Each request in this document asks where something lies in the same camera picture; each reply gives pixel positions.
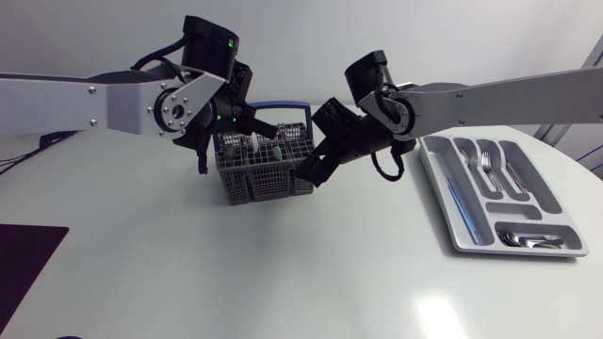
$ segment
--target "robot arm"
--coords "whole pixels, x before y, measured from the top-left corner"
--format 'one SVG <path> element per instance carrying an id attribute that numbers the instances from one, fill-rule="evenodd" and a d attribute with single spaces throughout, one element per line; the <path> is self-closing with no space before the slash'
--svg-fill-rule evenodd
<path id="1" fill-rule="evenodd" d="M 212 133 L 238 131 L 275 137 L 245 103 L 252 71 L 235 61 L 238 36 L 187 16 L 184 37 L 142 58 L 130 71 L 92 78 L 0 74 L 0 135 L 109 128 L 171 139 L 197 151 L 207 173 Z M 182 65 L 165 58 L 184 48 Z M 148 62 L 160 67 L 143 72 Z"/>
<path id="2" fill-rule="evenodd" d="M 335 98 L 312 120 L 325 139 L 296 175 L 319 186 L 340 164 L 370 154 L 377 171 L 398 180 L 403 153 L 415 138 L 454 126 L 603 122 L 603 67 L 582 68 L 479 86 L 435 83 L 395 86 L 383 51 L 368 54 L 345 71 L 357 116 Z M 375 153 L 391 146 L 399 172 L 381 171 Z"/>

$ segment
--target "dishwasher cutlery basket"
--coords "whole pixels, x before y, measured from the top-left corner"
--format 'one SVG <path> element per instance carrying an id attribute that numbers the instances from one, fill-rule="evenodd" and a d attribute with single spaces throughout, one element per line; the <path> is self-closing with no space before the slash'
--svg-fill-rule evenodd
<path id="1" fill-rule="evenodd" d="M 231 205 L 310 194 L 312 183 L 296 178 L 295 168 L 314 150 L 311 110 L 303 102 L 264 102 L 251 104 L 255 109 L 298 108 L 305 112 L 303 122 L 278 124 L 275 139 L 237 132 L 214 135 L 216 165 Z"/>

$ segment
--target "white table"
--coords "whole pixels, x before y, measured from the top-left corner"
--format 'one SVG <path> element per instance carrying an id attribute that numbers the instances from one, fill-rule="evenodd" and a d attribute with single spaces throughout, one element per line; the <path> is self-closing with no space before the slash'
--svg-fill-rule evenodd
<path id="1" fill-rule="evenodd" d="M 2 337 L 602 337 L 603 183 L 509 127 L 445 133 L 518 140 L 590 254 L 457 252 L 416 150 L 394 184 L 365 158 L 232 207 L 193 151 L 88 131 L 0 177 L 0 222 L 70 228 Z"/>

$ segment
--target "black cable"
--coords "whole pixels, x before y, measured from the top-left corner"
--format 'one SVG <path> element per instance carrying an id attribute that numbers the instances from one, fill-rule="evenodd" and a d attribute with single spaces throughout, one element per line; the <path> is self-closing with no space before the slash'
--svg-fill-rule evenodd
<path id="1" fill-rule="evenodd" d="M 137 61 L 134 66 L 132 66 L 130 69 L 134 70 L 134 71 L 140 71 L 140 69 L 148 64 L 149 62 L 156 60 L 158 57 L 164 57 L 170 53 L 173 53 L 177 50 L 179 50 L 180 48 L 184 47 L 184 45 L 186 45 L 188 43 L 188 37 L 182 37 L 182 39 L 178 40 L 177 42 L 164 47 L 158 51 L 152 52 L 151 54 L 149 54 L 148 56 L 143 57 L 142 59 L 140 59 L 139 61 Z"/>
<path id="2" fill-rule="evenodd" d="M 55 133 L 51 133 L 51 134 L 47 134 L 44 136 L 40 137 L 40 146 L 37 150 L 34 150 L 30 153 L 26 153 L 23 155 L 19 155 L 19 156 L 15 156 L 12 159 L 18 159 L 18 160 L 14 160 L 14 161 L 10 161 L 7 162 L 5 164 L 0 165 L 0 167 L 3 166 L 8 166 L 5 169 L 0 170 L 0 175 L 8 172 L 9 170 L 11 170 L 12 168 L 14 168 L 15 166 L 21 164 L 22 162 L 24 162 L 25 160 L 29 159 L 30 157 L 48 149 L 49 147 L 58 144 L 59 142 L 65 140 L 68 137 L 73 136 L 74 134 L 76 134 L 79 131 L 65 131 L 65 132 L 55 132 Z"/>
<path id="3" fill-rule="evenodd" d="M 187 81 L 185 81 L 185 77 L 182 76 L 182 74 L 180 73 L 180 70 L 178 69 L 178 67 L 176 67 L 176 65 L 174 65 L 174 63 L 171 62 L 169 59 L 160 56 L 156 60 L 161 61 L 164 64 L 168 65 L 173 70 L 173 72 L 176 73 L 178 80 L 180 80 L 183 84 L 185 84 L 187 82 Z"/>
<path id="4" fill-rule="evenodd" d="M 18 159 L 18 158 L 20 158 L 22 156 L 25 156 L 25 154 L 22 154 L 22 155 L 19 155 L 19 156 L 15 156 L 15 157 L 10 158 L 10 159 L 0 159 L 0 161 L 3 161 L 3 162 L 4 161 L 12 161 L 12 160 Z"/>
<path id="5" fill-rule="evenodd" d="M 381 166 L 379 166 L 379 161 L 377 161 L 377 154 L 374 152 L 370 154 L 370 160 L 372 160 L 373 166 L 375 166 L 375 170 L 377 170 L 379 172 L 379 174 L 381 174 L 381 176 L 385 180 L 388 180 L 390 182 L 396 182 L 399 180 L 399 178 L 402 177 L 402 174 L 404 174 L 404 162 L 402 162 L 401 154 L 394 154 L 392 152 L 392 158 L 394 159 L 394 162 L 398 166 L 398 174 L 396 174 L 396 175 L 391 175 L 391 174 L 385 173 L 381 169 Z"/>
<path id="6" fill-rule="evenodd" d="M 395 91 L 398 91 L 398 86 L 392 84 L 392 83 L 388 83 L 388 82 L 383 82 L 383 86 L 387 87 L 389 89 L 393 89 Z"/>

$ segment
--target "cutlery tray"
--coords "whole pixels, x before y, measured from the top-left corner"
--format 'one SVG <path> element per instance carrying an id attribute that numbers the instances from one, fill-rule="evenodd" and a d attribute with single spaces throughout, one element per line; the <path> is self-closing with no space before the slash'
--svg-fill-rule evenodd
<path id="1" fill-rule="evenodd" d="M 457 250 L 561 257 L 588 254 L 574 221 L 516 142 L 427 136 L 420 138 L 419 144 L 421 162 Z M 490 154 L 490 171 L 499 181 L 500 190 L 481 165 L 482 154 L 486 152 Z M 455 201 L 450 186 L 460 197 L 465 215 L 474 225 L 473 234 L 469 232 L 462 208 Z M 506 233 L 518 237 L 550 236 L 562 239 L 563 244 L 560 249 L 512 247 L 500 239 L 499 235 Z"/>

